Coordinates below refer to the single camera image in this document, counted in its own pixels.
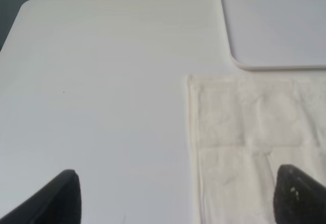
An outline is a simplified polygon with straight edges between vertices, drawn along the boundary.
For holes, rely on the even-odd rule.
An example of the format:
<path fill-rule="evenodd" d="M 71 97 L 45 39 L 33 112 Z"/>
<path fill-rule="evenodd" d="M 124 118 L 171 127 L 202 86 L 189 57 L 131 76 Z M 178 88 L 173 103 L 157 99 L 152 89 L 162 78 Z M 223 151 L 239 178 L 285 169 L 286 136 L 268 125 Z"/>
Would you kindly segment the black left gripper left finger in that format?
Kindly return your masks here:
<path fill-rule="evenodd" d="M 81 223 L 82 196 L 75 170 L 64 170 L 1 218 L 1 223 Z"/>

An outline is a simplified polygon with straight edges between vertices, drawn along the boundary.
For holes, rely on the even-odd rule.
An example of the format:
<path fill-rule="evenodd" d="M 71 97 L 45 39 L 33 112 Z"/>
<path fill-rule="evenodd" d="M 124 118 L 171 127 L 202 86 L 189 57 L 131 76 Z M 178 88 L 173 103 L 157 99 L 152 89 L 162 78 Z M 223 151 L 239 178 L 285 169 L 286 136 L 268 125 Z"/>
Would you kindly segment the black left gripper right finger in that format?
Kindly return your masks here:
<path fill-rule="evenodd" d="M 276 223 L 325 223 L 325 186 L 291 164 L 277 171 L 273 197 Z"/>

